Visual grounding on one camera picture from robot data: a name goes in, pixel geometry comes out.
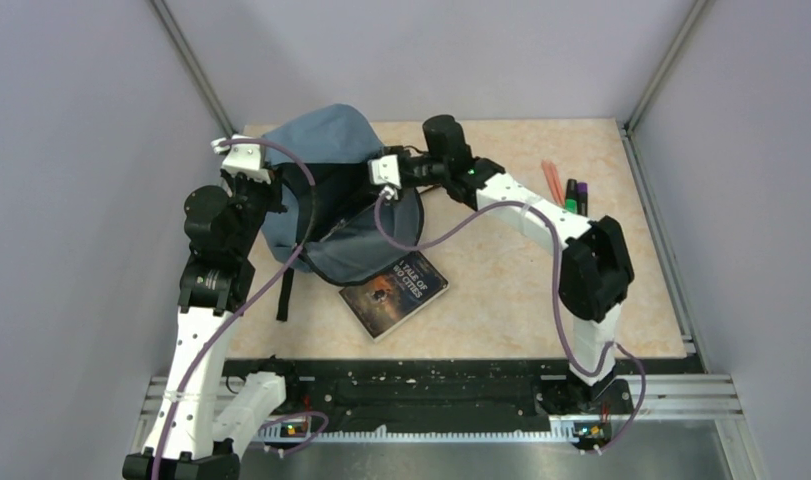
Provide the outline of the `blue student backpack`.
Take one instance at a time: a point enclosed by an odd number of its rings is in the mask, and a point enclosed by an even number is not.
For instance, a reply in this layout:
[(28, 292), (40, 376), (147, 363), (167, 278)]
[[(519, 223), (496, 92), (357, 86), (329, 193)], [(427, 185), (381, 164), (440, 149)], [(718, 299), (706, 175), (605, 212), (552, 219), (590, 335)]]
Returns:
[(282, 182), (283, 213), (269, 213), (261, 227), (273, 257), (300, 256), (281, 281), (276, 318), (286, 321), (297, 272), (314, 273), (336, 286), (360, 285), (404, 256), (403, 246), (422, 236), (420, 194), (403, 190), (398, 201), (374, 210), (378, 192), (368, 161), (385, 146), (356, 108), (333, 104), (268, 131), (266, 160)]

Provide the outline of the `dark Tale of Two Cities book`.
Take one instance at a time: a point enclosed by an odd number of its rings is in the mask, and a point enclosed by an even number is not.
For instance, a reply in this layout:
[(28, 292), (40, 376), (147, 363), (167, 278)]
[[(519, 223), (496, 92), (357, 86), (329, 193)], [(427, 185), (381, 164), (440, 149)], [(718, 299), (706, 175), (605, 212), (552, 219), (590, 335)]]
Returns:
[(339, 296), (373, 342), (380, 342), (449, 287), (447, 278), (421, 252), (410, 252)]

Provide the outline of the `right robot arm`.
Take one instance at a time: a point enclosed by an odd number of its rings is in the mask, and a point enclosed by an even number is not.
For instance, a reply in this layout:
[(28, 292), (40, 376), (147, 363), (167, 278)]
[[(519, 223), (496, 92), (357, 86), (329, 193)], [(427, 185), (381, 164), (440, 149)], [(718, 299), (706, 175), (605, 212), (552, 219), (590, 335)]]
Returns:
[(435, 240), (449, 240), (477, 218), (490, 215), (535, 242), (552, 257), (551, 302), (559, 343), (576, 378), (567, 385), (570, 404), (593, 412), (608, 397), (606, 382), (615, 368), (616, 327), (635, 279), (620, 223), (610, 216), (590, 219), (526, 188), (500, 164), (473, 154), (462, 125), (436, 115), (422, 125), (425, 149), (388, 146), (380, 172), (380, 198), (405, 189), (438, 186), (471, 214)]

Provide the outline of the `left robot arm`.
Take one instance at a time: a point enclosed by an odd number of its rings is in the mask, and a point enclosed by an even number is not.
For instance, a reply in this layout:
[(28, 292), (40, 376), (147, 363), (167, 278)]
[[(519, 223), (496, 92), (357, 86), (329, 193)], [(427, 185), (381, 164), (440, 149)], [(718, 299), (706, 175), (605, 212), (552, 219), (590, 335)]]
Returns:
[(190, 256), (179, 281), (175, 351), (154, 425), (128, 455), (125, 479), (236, 479), (258, 429), (300, 404), (301, 386), (274, 373), (248, 377), (223, 409), (218, 390), (236, 323), (251, 298), (249, 254), (265, 216), (281, 213), (281, 185), (224, 174), (184, 202)]

